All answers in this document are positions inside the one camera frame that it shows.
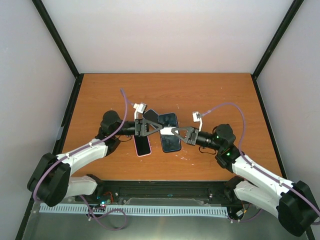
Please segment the light blue phone case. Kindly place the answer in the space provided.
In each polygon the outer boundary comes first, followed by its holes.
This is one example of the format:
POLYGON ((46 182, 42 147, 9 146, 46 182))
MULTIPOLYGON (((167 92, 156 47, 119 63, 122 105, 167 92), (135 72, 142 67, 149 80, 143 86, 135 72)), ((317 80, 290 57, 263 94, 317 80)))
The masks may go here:
POLYGON ((147 111, 144 112, 144 114, 142 115, 142 117, 146 120, 149 120, 151 122, 158 122, 158 113, 156 111, 154 111, 153 109, 148 109, 147 111))

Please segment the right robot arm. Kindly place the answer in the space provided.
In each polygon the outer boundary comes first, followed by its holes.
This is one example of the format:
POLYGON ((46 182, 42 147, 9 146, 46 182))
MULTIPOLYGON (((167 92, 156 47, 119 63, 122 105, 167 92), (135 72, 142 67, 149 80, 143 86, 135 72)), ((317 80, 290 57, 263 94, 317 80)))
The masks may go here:
POLYGON ((292 182, 254 162, 235 146, 229 124, 220 124, 212 133, 194 127, 176 127, 171 133, 188 145, 213 149, 217 163, 237 177, 232 194, 278 219, 290 234, 300 237, 311 225, 320 223, 320 209, 310 187, 292 182))

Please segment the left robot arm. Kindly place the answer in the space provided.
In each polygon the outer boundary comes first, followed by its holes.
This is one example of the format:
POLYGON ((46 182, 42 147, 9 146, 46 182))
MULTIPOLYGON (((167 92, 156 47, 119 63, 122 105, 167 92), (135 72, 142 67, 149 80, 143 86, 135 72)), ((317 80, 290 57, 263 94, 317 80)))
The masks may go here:
POLYGON ((87 195, 92 201, 103 198, 104 188, 98 185, 94 175, 73 177, 73 174, 86 165, 111 155, 120 145, 118 136, 144 138, 153 132, 159 132, 163 126, 147 119, 123 121, 114 110, 107 111, 100 123, 98 134, 90 142, 72 151, 54 155, 44 154, 33 174, 27 189, 33 193, 34 200, 54 207, 63 199, 87 195))

